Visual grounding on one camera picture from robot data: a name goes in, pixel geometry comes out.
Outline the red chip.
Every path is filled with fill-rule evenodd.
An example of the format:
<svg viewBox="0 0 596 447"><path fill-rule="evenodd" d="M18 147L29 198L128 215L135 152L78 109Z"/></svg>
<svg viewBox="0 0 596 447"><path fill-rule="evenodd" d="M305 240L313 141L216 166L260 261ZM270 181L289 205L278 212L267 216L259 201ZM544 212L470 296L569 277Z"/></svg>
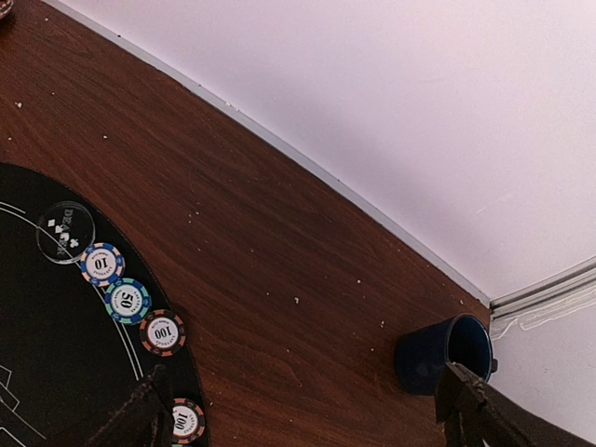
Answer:
<svg viewBox="0 0 596 447"><path fill-rule="evenodd" d="M172 406L172 441L176 444L191 444L201 438L206 429L203 410L193 400L175 398Z"/></svg>
<svg viewBox="0 0 596 447"><path fill-rule="evenodd" d="M159 357L171 357L186 344L186 328L182 319L168 309L150 311L143 318L139 334L142 346Z"/></svg>

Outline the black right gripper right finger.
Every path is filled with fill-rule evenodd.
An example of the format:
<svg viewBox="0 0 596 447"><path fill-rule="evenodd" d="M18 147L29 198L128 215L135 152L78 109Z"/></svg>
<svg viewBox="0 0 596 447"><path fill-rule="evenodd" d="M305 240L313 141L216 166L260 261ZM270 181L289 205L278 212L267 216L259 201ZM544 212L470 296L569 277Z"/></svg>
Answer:
<svg viewBox="0 0 596 447"><path fill-rule="evenodd" d="M448 446L590 446L524 410L459 363L443 369L434 397Z"/></svg>

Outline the blue white chip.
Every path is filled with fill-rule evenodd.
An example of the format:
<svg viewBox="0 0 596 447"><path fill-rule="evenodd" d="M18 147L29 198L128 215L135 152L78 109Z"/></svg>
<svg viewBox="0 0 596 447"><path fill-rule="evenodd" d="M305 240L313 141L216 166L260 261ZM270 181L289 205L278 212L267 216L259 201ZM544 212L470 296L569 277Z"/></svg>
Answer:
<svg viewBox="0 0 596 447"><path fill-rule="evenodd" d="M125 258L112 244L94 243L83 252L80 259L83 278L98 287L108 287L123 277Z"/></svg>

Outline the green chip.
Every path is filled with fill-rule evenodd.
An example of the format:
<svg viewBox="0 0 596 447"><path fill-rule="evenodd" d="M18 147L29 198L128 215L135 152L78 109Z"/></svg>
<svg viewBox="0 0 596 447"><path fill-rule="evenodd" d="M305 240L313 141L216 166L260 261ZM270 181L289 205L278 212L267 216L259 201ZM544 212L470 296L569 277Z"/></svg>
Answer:
<svg viewBox="0 0 596 447"><path fill-rule="evenodd" d="M133 278L121 278L111 284L103 301L108 315L125 325L140 324L152 308L150 293Z"/></svg>

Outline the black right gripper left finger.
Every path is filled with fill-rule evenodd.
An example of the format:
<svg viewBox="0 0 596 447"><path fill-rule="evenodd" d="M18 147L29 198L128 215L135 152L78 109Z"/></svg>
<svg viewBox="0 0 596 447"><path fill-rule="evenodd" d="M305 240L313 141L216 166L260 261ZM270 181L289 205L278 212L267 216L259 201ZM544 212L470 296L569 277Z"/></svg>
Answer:
<svg viewBox="0 0 596 447"><path fill-rule="evenodd" d="M84 446L170 446L173 439L173 393L167 369L157 365L105 422L94 428Z"/></svg>

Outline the clear round dealer button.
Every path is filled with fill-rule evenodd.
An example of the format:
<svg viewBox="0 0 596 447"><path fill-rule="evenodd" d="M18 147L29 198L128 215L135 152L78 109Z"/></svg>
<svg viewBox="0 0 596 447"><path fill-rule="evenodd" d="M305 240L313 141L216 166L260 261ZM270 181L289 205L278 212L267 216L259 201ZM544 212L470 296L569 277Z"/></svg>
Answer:
<svg viewBox="0 0 596 447"><path fill-rule="evenodd" d="M90 211L75 201L53 204L39 217L36 243L54 264L74 264L93 244L96 228Z"/></svg>

